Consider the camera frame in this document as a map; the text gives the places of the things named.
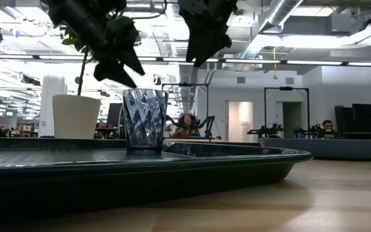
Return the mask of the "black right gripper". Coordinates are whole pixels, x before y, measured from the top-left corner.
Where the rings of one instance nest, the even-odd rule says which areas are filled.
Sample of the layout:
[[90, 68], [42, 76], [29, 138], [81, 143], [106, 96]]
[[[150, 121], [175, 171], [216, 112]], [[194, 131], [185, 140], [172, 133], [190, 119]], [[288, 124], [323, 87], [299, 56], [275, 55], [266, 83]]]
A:
[[237, 11], [237, 0], [179, 0], [178, 5], [178, 13], [186, 20], [189, 29], [188, 63], [194, 61], [194, 66], [200, 67], [219, 50], [231, 47], [225, 24], [208, 27], [202, 21], [226, 23]]

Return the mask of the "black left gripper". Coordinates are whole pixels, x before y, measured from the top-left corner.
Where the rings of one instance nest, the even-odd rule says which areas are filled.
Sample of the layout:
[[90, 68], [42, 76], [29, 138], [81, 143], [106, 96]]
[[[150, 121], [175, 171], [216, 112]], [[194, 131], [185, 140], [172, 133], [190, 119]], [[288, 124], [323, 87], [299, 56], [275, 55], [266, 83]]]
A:
[[125, 0], [47, 0], [45, 3], [52, 22], [66, 24], [93, 52], [97, 61], [93, 74], [96, 80], [109, 79], [129, 88], [137, 87], [124, 69], [126, 65], [140, 75], [145, 74], [134, 50], [139, 36], [135, 23], [125, 16], [107, 18], [109, 11], [125, 9]]

